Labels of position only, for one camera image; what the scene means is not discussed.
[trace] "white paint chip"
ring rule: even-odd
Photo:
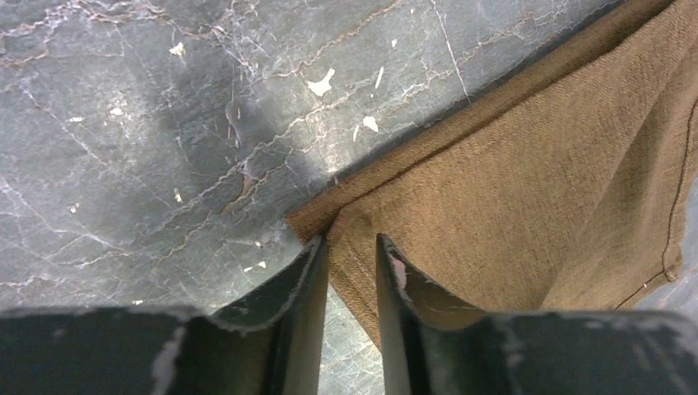
[[[393,270],[395,270],[395,277],[398,280],[398,286],[401,290],[405,289],[407,285],[407,271],[405,269],[405,263],[399,259],[390,257],[393,261]]]
[[[165,395],[170,392],[168,390],[177,371],[175,360],[179,355],[185,334],[186,329],[184,327],[175,329],[172,340],[163,345],[162,351],[153,360],[151,377],[155,383],[151,395]]]
[[[385,67],[381,66],[380,70],[378,70],[378,79],[375,80],[375,89],[378,89],[378,85],[380,85],[380,79],[383,78],[383,71],[385,70]]]
[[[184,203],[184,200],[182,200],[182,195],[179,194],[179,189],[177,189],[177,188],[174,189],[174,199],[179,204]]]
[[[375,122],[374,117],[364,117],[362,123],[364,124],[364,126],[371,129],[372,131],[378,132],[378,124]]]
[[[66,331],[65,331],[65,328],[58,328],[58,329],[56,329],[55,331],[53,331],[53,332],[51,333],[51,336],[53,336],[53,337],[62,337],[63,335],[65,335],[65,332],[66,332]]]
[[[334,75],[334,69],[330,68],[322,80],[317,81],[317,82],[307,81],[308,87],[310,88],[311,91],[313,91],[313,93],[315,93],[316,95],[318,95],[320,97],[323,97],[323,95],[325,93],[327,93],[330,89],[332,89],[332,86],[329,85],[329,80],[332,79],[333,75]]]
[[[173,48],[170,48],[170,53],[172,53],[173,55],[182,56],[186,54],[187,51],[184,49],[184,44],[179,43],[175,45]]]

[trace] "brown fabric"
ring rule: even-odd
[[[627,307],[682,265],[697,100],[698,0],[631,0],[288,221],[377,344],[376,233],[483,309]]]

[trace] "fabric fold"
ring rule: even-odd
[[[697,100],[698,0],[632,0],[288,221],[376,343],[377,233],[483,309],[627,307],[682,265]]]

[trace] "gray marble surface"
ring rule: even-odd
[[[213,311],[300,251],[285,214],[618,3],[0,0],[0,307]],[[381,370],[330,291],[320,393]]]

